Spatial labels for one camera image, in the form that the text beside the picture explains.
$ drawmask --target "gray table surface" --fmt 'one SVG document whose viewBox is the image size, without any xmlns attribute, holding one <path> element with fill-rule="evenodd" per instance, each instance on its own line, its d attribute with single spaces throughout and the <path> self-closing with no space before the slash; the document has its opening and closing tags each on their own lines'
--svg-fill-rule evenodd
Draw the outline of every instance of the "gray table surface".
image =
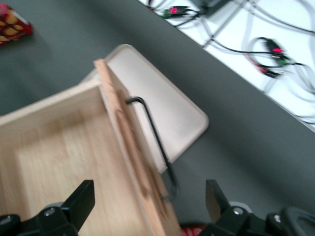
<svg viewBox="0 0 315 236">
<path fill-rule="evenodd" d="M 0 48 L 0 114 L 78 84 L 93 60 L 130 44 L 210 119 L 174 163 L 181 223 L 210 220 L 211 178 L 261 217 L 287 205 L 315 212 L 314 133 L 137 0 L 6 2 L 34 34 Z"/>
</svg>

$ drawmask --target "metal wire handle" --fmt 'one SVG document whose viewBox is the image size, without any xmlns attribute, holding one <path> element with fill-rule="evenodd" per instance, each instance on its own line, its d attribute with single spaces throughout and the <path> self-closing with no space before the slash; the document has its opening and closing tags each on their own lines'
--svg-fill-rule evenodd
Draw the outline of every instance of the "metal wire handle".
<svg viewBox="0 0 315 236">
<path fill-rule="evenodd" d="M 151 125 L 153 133 L 154 133 L 155 138 L 157 140 L 157 144 L 158 144 L 159 149 L 161 151 L 161 154 L 162 154 L 162 156 L 164 158 L 164 161 L 165 161 L 165 164 L 166 164 L 166 167 L 167 167 L 168 176 L 169 176 L 169 178 L 171 180 L 171 183 L 172 183 L 171 190 L 168 191 L 169 192 L 168 196 L 162 196 L 162 199 L 163 200 L 172 201 L 179 195 L 179 192 L 180 192 L 179 184 L 178 184 L 177 178 L 175 176 L 175 172 L 173 170 L 172 163 L 169 162 L 169 160 L 168 160 L 168 158 L 166 156 L 166 153 L 164 151 L 162 142 L 161 142 L 161 140 L 159 138 L 159 135 L 158 135 L 158 131 L 157 131 L 155 125 L 154 125 L 152 116 L 150 114 L 149 108 L 148 108 L 145 100 L 143 98 L 141 98 L 141 97 L 131 97 L 131 98 L 126 99 L 126 104 L 131 104 L 133 102 L 139 102 L 139 103 L 142 104 L 142 106 L 143 106 L 143 108 L 145 110 L 145 113 L 147 115 L 147 118 L 149 119 L 149 123 Z"/>
</svg>

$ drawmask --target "white tray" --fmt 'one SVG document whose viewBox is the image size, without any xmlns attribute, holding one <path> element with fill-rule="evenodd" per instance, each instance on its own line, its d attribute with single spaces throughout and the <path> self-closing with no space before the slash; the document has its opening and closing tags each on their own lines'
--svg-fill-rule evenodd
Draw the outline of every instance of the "white tray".
<svg viewBox="0 0 315 236">
<path fill-rule="evenodd" d="M 132 46 L 118 46 L 106 61 L 130 94 L 147 102 L 166 154 L 174 162 L 207 129 L 206 114 Z M 98 77 L 93 70 L 83 82 Z M 166 167 L 143 108 L 135 104 L 135 109 L 157 168 L 163 172 Z"/>
</svg>

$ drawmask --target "red wrapper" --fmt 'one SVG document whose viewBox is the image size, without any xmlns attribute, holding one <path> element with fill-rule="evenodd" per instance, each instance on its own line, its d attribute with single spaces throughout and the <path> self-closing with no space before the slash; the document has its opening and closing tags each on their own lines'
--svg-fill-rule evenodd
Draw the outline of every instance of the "red wrapper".
<svg viewBox="0 0 315 236">
<path fill-rule="evenodd" d="M 204 225 L 182 227 L 182 236 L 197 236 L 204 228 Z"/>
<path fill-rule="evenodd" d="M 27 20 L 7 4 L 0 4 L 0 46 L 32 32 L 32 26 Z"/>
</svg>

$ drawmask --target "wooden box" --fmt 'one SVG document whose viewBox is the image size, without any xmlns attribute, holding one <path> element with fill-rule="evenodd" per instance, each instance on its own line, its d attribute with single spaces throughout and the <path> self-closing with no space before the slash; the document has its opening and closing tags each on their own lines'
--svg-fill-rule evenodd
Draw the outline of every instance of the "wooden box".
<svg viewBox="0 0 315 236">
<path fill-rule="evenodd" d="M 176 236 L 180 228 L 128 91 L 102 59 L 90 81 L 0 118 L 0 215 L 21 220 L 93 179 L 81 236 Z"/>
</svg>

